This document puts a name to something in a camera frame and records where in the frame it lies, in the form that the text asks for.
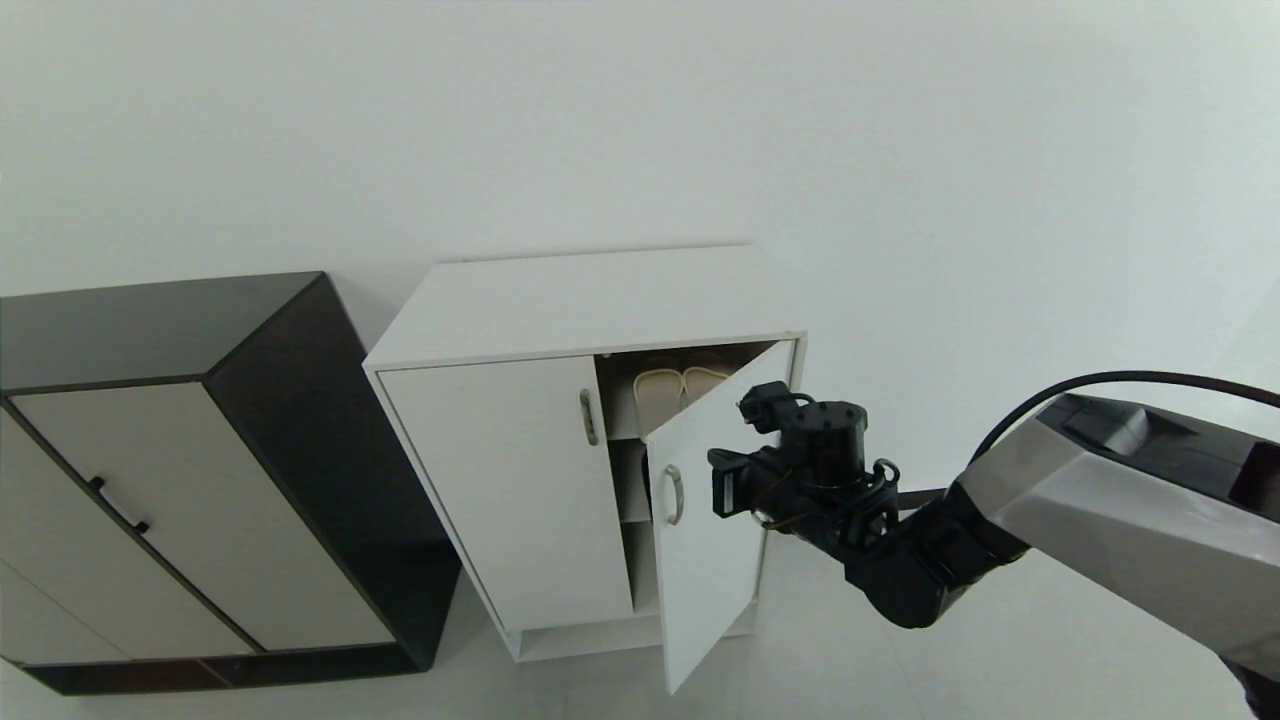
gray floor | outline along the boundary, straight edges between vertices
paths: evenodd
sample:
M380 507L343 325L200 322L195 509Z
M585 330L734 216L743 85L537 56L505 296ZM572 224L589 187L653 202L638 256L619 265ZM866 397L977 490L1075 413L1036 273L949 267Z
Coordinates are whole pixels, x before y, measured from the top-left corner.
M426 675L87 700L8 667L0 683L6 720L1249 717L1212 655L1042 555L905 632L838 565L782 537L765 555L760 632L722 642L673 698L658 650L516 666L467 582Z

cabinet side panel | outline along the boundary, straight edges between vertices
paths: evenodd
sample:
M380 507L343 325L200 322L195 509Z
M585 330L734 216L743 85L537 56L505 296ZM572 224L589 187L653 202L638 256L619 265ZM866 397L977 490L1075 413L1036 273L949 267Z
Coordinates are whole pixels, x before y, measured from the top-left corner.
M210 379L215 402L421 667L458 559L365 379L332 281L311 284Z

cabinet door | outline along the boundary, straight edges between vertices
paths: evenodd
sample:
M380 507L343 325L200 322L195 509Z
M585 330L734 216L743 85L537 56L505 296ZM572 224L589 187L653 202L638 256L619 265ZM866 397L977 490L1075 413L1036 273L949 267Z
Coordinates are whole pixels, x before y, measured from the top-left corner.
M632 614L593 357L378 378L503 629Z
M128 660L4 562L0 562L0 656L27 665Z
M0 559L15 571L131 659L250 652L6 411L0 447Z
M15 398L146 541L268 650L393 642L200 383ZM358 483L360 478L351 482Z
M689 678L712 646L755 597L764 529L749 515L721 519L712 511L707 451L739 452L776 441L742 423L737 401L753 386L790 377L794 342L778 342L649 436L658 596L666 648L667 689ZM667 466L678 470L684 511Z

metal handle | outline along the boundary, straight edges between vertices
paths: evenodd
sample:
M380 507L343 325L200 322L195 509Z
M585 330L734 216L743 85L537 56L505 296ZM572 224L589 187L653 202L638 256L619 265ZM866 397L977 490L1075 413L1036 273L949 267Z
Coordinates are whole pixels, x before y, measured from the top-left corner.
M667 518L667 523L676 525L685 516L685 480L680 479L680 468L667 465L662 474L671 478L671 484L676 488L676 514Z
M577 393L577 401L582 405L582 429L586 430L586 443L595 447L600 443L600 437L595 434L595 420L591 418L591 391L584 389Z
M95 495L101 497L102 502L105 502L108 507L110 507L116 515L120 516L122 520L124 520L124 524L133 528L140 536L146 534L146 532L151 529L151 523L147 523L146 520L138 520L136 523L133 520L129 520L129 516L125 515L123 510L120 510L120 506L116 505L110 497L108 497L106 492L104 492L102 488L105 487L106 487L106 479L102 478L101 475L96 475L92 480L88 482L88 489L93 491Z

white cabinet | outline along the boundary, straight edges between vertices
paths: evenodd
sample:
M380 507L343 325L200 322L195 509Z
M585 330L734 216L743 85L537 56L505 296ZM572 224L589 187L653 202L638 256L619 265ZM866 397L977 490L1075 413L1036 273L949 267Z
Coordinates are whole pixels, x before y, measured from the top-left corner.
M750 246L438 265L365 361L517 661L662 646L668 688L754 628L764 543L712 512L707 451L797 388L804 323ZM640 437L636 375L728 377Z

